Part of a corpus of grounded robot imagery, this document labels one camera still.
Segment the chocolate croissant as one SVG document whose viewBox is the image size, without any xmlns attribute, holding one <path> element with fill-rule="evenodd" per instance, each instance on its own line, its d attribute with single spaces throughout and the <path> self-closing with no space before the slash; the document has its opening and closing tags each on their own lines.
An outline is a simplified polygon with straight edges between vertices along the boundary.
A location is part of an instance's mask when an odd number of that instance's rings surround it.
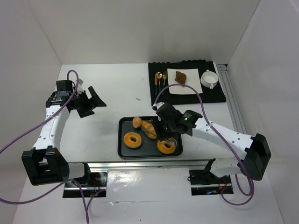
<svg viewBox="0 0 299 224">
<path fill-rule="evenodd" d="M 187 76 L 185 73 L 176 71 L 175 81 L 179 84 L 185 84 L 186 83 Z"/>
</svg>

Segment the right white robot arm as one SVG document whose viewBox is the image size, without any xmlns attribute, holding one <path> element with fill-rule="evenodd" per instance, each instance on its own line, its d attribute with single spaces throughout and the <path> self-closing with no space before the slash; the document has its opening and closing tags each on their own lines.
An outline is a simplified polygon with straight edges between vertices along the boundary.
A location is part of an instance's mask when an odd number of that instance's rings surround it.
<svg viewBox="0 0 299 224">
<path fill-rule="evenodd" d="M 234 156 L 226 159 L 211 159 L 205 167 L 206 172 L 216 177 L 244 174 L 250 179 L 260 181 L 271 158 L 266 138 L 238 133 L 205 118 L 192 110 L 181 113 L 169 103 L 154 104 L 153 110 L 158 116 L 153 126 L 159 140 L 176 144 L 176 134 L 187 134 L 214 143 Z"/>
</svg>

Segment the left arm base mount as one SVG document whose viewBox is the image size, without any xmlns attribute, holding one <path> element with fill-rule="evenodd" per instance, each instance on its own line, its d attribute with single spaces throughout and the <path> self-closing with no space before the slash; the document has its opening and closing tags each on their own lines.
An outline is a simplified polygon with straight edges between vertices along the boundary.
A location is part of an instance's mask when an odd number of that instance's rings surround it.
<svg viewBox="0 0 299 224">
<path fill-rule="evenodd" d="M 92 171 L 87 163 L 83 163 L 85 174 L 75 180 L 80 184 L 86 198 L 104 198 L 107 196 L 108 170 Z M 68 182 L 64 185 L 63 198 L 80 198 L 80 189 L 76 183 Z"/>
</svg>

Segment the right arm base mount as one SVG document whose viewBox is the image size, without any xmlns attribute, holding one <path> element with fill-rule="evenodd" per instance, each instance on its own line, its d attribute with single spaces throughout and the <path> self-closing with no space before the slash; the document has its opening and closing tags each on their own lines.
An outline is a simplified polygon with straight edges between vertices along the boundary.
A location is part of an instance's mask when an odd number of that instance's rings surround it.
<svg viewBox="0 0 299 224">
<path fill-rule="evenodd" d="M 189 170 L 187 180 L 191 184 L 192 196 L 234 193 L 230 176 L 219 178 L 204 170 Z"/>
</svg>

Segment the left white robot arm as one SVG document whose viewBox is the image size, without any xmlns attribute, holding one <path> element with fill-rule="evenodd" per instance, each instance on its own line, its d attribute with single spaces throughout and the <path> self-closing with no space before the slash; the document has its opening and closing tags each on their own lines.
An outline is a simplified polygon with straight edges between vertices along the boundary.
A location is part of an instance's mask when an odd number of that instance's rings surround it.
<svg viewBox="0 0 299 224">
<path fill-rule="evenodd" d="M 29 151 L 22 153 L 21 160 L 32 185 L 67 182 L 75 179 L 79 183 L 90 181 L 90 168 L 87 163 L 68 163 L 59 151 L 65 123 L 72 110 L 81 118 L 94 114 L 96 107 L 105 107 L 93 87 L 88 90 L 74 90 L 73 82 L 56 82 L 57 90 L 46 101 L 46 124 Z"/>
</svg>

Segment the metal tongs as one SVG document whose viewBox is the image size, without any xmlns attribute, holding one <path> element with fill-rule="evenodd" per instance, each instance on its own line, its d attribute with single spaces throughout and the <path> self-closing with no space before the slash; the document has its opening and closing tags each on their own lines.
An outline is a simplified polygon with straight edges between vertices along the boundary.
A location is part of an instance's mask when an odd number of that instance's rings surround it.
<svg viewBox="0 0 299 224">
<path fill-rule="evenodd" d="M 155 136 L 160 141 L 165 141 L 173 146 L 177 146 L 177 140 L 172 136 L 172 133 L 166 130 L 164 122 L 159 119 L 151 121 L 142 121 L 141 129 L 146 134 Z"/>
</svg>

